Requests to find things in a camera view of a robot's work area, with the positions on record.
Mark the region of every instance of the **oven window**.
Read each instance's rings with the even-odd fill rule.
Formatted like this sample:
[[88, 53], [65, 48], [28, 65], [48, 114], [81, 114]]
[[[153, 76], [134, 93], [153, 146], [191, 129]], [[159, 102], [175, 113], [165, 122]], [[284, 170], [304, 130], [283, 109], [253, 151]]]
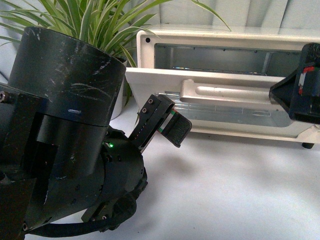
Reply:
[[288, 127], [293, 122], [285, 111], [187, 103], [180, 101], [179, 92], [165, 92], [164, 95], [174, 101], [174, 108], [190, 120], [277, 128]]

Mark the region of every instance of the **white table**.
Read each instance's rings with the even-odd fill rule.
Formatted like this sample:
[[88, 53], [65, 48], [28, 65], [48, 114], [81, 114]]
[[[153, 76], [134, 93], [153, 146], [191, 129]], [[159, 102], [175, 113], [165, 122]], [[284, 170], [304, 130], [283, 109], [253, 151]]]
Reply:
[[[130, 135], [137, 111], [132, 99], [110, 125]], [[176, 148], [157, 134], [143, 158], [149, 184], [132, 218], [114, 231], [59, 239], [320, 239], [320, 145], [192, 132]]]

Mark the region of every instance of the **screw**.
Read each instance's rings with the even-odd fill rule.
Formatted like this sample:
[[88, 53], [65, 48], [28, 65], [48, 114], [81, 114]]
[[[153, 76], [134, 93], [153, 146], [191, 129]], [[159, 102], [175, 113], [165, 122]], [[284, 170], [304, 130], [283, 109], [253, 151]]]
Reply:
[[6, 91], [0, 91], [0, 103], [7, 103], [9, 100], [9, 93]]
[[27, 230], [28, 230], [28, 225], [27, 225], [26, 222], [24, 222], [24, 223], [22, 224], [22, 230], [23, 230], [23, 231], [27, 231]]

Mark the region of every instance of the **toaster oven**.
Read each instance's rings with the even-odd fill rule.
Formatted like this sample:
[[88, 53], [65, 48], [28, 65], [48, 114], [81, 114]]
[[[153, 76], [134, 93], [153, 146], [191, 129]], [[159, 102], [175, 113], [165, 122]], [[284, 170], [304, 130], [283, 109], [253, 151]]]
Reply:
[[140, 109], [150, 94], [164, 94], [192, 122], [193, 132], [306, 147], [320, 143], [319, 125], [291, 120], [269, 99], [270, 87], [297, 68], [303, 46], [320, 43], [319, 31], [171, 25], [151, 30], [137, 34], [138, 68], [126, 72]]

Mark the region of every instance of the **black cable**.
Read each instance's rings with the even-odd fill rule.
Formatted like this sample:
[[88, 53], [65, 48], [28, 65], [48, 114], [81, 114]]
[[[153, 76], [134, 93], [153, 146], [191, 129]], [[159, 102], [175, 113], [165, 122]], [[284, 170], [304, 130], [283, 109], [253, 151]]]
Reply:
[[6, 75], [1, 70], [0, 70], [0, 75], [2, 75], [5, 80], [9, 81], [9, 79], [6, 77]]

